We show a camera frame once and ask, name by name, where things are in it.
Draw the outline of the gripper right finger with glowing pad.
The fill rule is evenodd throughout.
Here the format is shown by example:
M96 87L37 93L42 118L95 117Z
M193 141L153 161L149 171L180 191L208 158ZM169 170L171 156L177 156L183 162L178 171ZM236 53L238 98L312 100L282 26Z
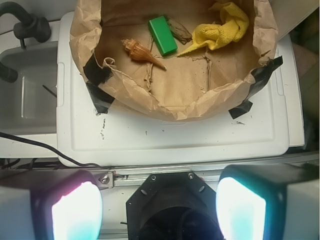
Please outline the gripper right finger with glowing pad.
M215 205L227 240L318 240L320 167L228 165L220 174Z

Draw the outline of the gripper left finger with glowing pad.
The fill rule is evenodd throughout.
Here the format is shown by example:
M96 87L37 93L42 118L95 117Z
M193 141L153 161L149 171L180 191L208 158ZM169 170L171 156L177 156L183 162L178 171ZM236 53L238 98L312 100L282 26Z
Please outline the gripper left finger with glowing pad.
M2 240L96 240L103 200L88 170L1 170Z

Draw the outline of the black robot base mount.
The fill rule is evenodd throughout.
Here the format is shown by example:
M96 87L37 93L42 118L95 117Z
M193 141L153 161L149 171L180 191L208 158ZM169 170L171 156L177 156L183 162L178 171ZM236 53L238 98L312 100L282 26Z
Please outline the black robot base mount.
M216 191L194 172L151 174L126 202L130 240L222 240Z

